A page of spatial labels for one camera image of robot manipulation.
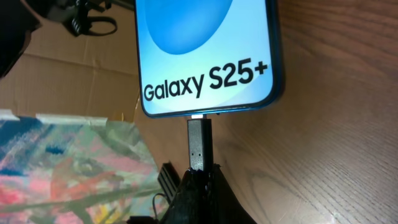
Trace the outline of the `blue Galaxy smartphone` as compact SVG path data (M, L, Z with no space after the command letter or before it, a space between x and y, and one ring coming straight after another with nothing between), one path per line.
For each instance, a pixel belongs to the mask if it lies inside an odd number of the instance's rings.
M147 116L256 110L281 94L276 0L136 0L134 6Z

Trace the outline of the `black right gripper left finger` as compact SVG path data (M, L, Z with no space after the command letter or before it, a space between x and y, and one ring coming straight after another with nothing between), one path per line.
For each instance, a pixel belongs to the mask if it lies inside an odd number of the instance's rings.
M169 207L159 223L214 223L215 201L211 191L214 168L213 164L205 171L189 168L180 179L171 163L163 164L158 181Z

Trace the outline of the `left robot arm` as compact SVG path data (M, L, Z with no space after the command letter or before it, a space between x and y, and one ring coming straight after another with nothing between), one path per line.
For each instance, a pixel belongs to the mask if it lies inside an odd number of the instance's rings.
M1 78L4 78L30 43L40 21L20 0L1 0Z

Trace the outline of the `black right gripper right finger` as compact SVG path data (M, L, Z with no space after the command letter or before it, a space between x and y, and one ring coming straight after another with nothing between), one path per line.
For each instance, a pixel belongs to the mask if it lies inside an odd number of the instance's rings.
M236 198L218 164L212 170L211 211L213 223L256 224Z

